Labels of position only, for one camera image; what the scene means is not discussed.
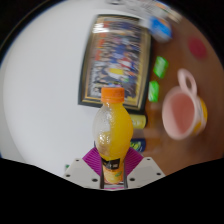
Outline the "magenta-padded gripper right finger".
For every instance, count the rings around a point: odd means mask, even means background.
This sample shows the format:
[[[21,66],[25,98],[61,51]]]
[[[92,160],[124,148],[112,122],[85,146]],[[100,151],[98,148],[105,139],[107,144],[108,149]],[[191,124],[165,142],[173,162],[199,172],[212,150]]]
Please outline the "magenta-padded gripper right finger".
[[[124,188],[135,189],[163,178],[165,174],[152,157],[130,148],[124,160]]]

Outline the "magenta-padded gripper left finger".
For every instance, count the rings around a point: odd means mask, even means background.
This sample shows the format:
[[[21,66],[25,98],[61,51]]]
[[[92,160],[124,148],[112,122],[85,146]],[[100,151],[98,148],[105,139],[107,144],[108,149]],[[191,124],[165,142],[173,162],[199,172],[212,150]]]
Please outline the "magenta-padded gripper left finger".
[[[63,178],[84,188],[102,189],[102,161],[97,149],[92,148],[83,158],[75,158]]]

